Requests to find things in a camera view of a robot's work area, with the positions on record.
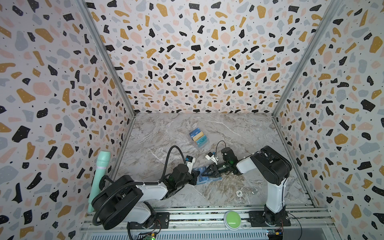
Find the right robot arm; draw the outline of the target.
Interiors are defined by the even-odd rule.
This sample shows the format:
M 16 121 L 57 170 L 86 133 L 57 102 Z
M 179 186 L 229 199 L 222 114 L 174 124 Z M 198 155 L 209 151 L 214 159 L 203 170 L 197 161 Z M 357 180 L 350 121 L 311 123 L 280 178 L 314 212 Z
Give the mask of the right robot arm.
M 209 165 L 202 176 L 219 178 L 224 173 L 240 176 L 257 169 L 268 183 L 267 201 L 263 211 L 249 212 L 248 222 L 252 227 L 290 227 L 284 195 L 293 168 L 291 163 L 269 146 L 241 160 L 229 147 L 223 148 L 221 154 L 223 162 Z

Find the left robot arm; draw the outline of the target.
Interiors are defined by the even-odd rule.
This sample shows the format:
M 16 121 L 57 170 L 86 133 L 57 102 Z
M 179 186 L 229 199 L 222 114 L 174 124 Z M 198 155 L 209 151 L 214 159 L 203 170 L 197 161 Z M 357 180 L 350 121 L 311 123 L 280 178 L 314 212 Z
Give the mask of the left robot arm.
M 103 226 L 105 230 L 111 230 L 124 221 L 129 227 L 140 229 L 164 225 L 149 200 L 166 200 L 186 185 L 196 185 L 199 174 L 186 164 L 179 164 L 158 182 L 137 182 L 124 175 L 93 199 L 95 214 L 92 223 Z

